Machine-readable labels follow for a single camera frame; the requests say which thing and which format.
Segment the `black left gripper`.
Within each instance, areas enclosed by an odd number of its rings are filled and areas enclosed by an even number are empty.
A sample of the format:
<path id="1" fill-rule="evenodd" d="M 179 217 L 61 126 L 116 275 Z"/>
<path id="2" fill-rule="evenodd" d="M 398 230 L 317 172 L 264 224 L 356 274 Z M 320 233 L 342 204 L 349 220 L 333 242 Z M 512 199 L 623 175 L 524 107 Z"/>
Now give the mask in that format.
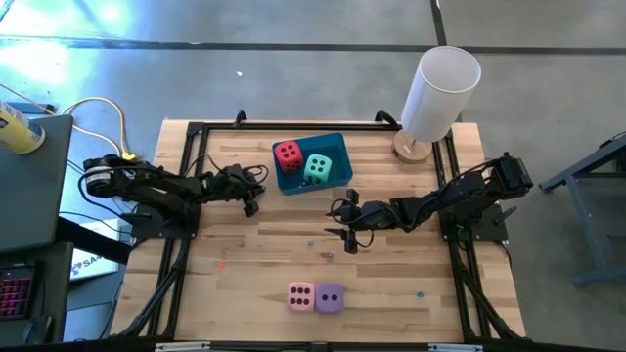
<path id="1" fill-rule="evenodd" d="M 239 164 L 225 166 L 213 177 L 213 191 L 216 200 L 243 200 L 246 217 L 252 217 L 259 211 L 255 200 L 262 194 L 262 185 L 256 180 L 252 167 Z"/>

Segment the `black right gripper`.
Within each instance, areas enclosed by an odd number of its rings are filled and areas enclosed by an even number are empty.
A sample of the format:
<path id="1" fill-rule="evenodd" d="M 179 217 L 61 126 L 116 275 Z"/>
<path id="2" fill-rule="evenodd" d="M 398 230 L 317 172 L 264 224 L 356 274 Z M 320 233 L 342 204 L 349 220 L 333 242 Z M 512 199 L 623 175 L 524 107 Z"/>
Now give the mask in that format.
<path id="1" fill-rule="evenodd" d="M 354 189 L 347 189 L 344 198 L 338 198 L 326 213 L 333 218 L 354 218 L 347 222 L 355 231 L 388 229 L 391 227 L 389 205 L 382 201 L 368 201 L 360 208 L 359 194 Z M 339 236 L 343 240 L 343 250 L 348 254 L 358 253 L 358 244 L 353 230 L 330 229 L 325 231 Z"/>

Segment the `teal plush die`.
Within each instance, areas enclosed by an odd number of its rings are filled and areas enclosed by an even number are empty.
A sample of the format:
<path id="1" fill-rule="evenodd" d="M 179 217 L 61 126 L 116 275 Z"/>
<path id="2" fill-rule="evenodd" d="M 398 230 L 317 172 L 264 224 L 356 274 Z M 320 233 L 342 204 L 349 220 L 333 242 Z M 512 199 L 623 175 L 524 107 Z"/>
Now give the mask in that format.
<path id="1" fill-rule="evenodd" d="M 323 184 L 329 180 L 333 162 L 321 154 L 311 154 L 304 166 L 304 181 L 311 185 Z"/>

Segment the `red plush die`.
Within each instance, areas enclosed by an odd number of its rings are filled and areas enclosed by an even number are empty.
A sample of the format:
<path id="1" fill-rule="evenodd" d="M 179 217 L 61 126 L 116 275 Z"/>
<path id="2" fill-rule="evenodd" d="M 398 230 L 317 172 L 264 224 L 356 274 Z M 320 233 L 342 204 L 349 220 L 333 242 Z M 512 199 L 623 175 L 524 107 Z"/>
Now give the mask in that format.
<path id="1" fill-rule="evenodd" d="M 303 154 L 296 141 L 284 141 L 274 148 L 280 170 L 283 173 L 292 173 L 303 166 Z"/>

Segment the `blue plastic bin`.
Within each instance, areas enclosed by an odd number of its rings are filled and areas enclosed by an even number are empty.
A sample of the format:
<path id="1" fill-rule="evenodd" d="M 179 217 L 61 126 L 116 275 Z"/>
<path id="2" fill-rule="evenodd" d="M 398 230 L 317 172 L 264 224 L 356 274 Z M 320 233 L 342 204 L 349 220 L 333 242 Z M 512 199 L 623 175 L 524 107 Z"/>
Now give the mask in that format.
<path id="1" fill-rule="evenodd" d="M 346 186 L 352 179 L 353 171 L 350 159 L 343 136 L 340 133 L 318 135 L 289 141 L 296 141 L 303 154 L 303 166 L 292 173 L 283 173 L 274 155 L 274 148 L 284 141 L 276 142 L 272 146 L 277 173 L 277 184 L 284 195 L 291 196 L 327 188 Z M 311 185 L 304 181 L 304 166 L 307 158 L 311 154 L 324 155 L 333 162 L 329 180 L 326 183 Z"/>

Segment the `purple plush die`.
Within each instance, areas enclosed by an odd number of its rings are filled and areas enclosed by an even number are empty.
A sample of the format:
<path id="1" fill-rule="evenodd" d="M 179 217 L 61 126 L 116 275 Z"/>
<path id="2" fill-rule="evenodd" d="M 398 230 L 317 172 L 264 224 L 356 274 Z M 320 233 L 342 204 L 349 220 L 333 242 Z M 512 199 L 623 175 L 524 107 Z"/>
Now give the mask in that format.
<path id="1" fill-rule="evenodd" d="M 340 283 L 319 283 L 315 287 L 315 310 L 334 314 L 343 310 L 344 289 Z"/>

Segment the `pink plush die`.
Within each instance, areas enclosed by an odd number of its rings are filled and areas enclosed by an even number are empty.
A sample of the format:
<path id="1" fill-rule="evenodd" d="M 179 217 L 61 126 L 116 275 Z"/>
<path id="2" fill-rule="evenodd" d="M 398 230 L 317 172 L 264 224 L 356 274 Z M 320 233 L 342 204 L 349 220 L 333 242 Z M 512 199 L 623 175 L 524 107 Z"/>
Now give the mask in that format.
<path id="1" fill-rule="evenodd" d="M 315 285 L 307 282 L 291 282 L 288 284 L 288 308 L 296 312 L 312 312 L 315 310 Z"/>

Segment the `white lamp with wooden base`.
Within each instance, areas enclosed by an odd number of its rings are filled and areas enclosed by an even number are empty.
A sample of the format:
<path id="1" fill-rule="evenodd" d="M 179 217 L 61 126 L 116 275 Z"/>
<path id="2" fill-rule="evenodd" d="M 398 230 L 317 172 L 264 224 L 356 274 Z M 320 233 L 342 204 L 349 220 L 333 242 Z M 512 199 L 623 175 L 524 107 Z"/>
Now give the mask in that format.
<path id="1" fill-rule="evenodd" d="M 469 52 L 438 46 L 426 51 L 418 63 L 404 108 L 401 129 L 392 151 L 403 163 L 419 163 L 443 139 L 481 79 L 479 61 Z"/>

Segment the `white printed box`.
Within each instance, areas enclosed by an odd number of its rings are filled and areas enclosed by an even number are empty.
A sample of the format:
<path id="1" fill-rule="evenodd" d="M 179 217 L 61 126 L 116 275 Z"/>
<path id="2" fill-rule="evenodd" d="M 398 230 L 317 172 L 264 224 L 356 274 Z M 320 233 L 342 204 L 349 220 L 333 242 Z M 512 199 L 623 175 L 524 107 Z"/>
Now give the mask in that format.
<path id="1" fill-rule="evenodd" d="M 119 240 L 121 237 L 120 231 L 122 230 L 122 222 L 119 219 L 109 219 L 105 220 L 103 223 L 97 221 L 83 223 L 82 227 L 113 240 Z M 119 269 L 118 263 L 81 249 L 75 249 L 73 251 L 71 264 L 69 279 L 72 282 L 113 274 Z"/>

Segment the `black desk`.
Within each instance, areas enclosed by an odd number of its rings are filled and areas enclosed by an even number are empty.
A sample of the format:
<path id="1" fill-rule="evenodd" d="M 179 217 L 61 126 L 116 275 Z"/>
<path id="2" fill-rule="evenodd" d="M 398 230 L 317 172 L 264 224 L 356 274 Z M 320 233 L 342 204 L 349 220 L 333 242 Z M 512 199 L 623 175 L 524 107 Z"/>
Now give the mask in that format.
<path id="1" fill-rule="evenodd" d="M 23 320 L 0 321 L 1 348 L 26 345 L 22 342 L 23 331 L 32 318 L 40 315 L 53 318 L 49 334 L 42 344 L 63 341 L 72 253 L 70 242 L 57 242 L 33 250 L 0 254 L 0 267 L 27 265 L 35 268 L 29 315 Z"/>

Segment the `grey metal stand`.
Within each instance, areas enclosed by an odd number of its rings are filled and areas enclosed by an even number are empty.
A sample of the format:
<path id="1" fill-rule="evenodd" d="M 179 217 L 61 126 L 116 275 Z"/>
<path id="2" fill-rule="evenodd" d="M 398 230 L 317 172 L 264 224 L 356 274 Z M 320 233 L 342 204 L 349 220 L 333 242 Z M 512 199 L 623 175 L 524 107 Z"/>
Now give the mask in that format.
<path id="1" fill-rule="evenodd" d="M 574 283 L 626 280 L 626 131 L 539 184 L 545 193 L 560 186 L 568 189 L 594 263 Z"/>

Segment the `black computer mouse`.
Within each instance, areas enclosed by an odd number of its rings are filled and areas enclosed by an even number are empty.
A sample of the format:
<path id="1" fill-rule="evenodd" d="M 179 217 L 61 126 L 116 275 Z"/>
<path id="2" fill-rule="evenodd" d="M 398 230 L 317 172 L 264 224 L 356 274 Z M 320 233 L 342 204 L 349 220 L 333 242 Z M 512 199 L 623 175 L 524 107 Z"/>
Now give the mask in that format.
<path id="1" fill-rule="evenodd" d="M 23 331 L 22 342 L 26 345 L 42 344 L 45 342 L 53 318 L 49 315 L 40 315 L 32 318 Z"/>

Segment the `black aluminium table frame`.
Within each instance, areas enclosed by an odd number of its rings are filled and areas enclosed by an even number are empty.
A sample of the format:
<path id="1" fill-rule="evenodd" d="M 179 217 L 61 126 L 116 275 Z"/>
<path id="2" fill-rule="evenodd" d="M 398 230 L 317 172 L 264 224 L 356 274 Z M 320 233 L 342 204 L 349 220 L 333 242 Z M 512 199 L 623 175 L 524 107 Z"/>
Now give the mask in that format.
<path id="1" fill-rule="evenodd" d="M 463 338 L 447 243 L 436 215 L 416 231 L 375 232 L 356 255 L 324 231 L 338 224 L 325 217 L 344 188 L 284 196 L 272 157 L 276 142 L 331 133 L 295 130 L 211 130 L 207 151 L 220 166 L 263 163 L 270 168 L 251 218 L 239 202 L 212 202 L 202 209 L 184 278 L 175 338 L 328 342 L 458 342 Z M 421 196 L 438 186 L 431 156 L 403 164 L 391 152 L 395 131 L 340 131 L 353 170 L 349 187 L 361 203 Z M 126 329 L 156 288 L 164 241 L 150 239 L 133 250 L 112 322 Z M 331 251 L 334 258 L 329 259 Z M 507 325 L 524 336 L 509 260 L 492 242 L 475 245 L 482 288 Z M 226 264 L 218 268 L 218 262 Z M 287 307 L 291 282 L 337 282 L 345 289 L 339 314 L 294 312 Z M 422 291 L 424 297 L 417 297 Z"/>

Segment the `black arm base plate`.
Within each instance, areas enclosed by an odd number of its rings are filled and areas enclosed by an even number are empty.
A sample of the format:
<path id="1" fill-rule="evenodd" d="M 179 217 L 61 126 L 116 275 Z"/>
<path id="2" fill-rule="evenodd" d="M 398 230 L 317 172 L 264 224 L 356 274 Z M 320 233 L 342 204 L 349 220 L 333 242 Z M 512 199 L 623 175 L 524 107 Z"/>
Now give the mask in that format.
<path id="1" fill-rule="evenodd" d="M 503 210 L 496 202 L 484 209 L 472 205 L 454 205 L 438 212 L 442 237 L 446 241 L 505 241 L 506 219 L 516 207 Z"/>
<path id="2" fill-rule="evenodd" d="M 156 210 L 139 205 L 136 212 L 126 215 L 132 225 L 131 235 L 137 239 L 175 239 L 194 238 L 198 232 L 201 207 L 193 205 L 183 218 L 165 218 Z"/>

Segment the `white frame bracket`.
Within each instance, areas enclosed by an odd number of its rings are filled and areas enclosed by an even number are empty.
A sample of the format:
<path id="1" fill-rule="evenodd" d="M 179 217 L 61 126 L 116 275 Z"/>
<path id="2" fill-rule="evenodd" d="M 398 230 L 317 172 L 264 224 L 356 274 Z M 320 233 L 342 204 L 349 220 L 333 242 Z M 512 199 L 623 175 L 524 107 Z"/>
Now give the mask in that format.
<path id="1" fill-rule="evenodd" d="M 428 352 L 484 352 L 481 345 L 454 344 L 454 343 L 430 343 Z"/>
<path id="2" fill-rule="evenodd" d="M 158 343 L 154 352 L 205 352 L 210 349 L 209 341 L 174 341 Z"/>

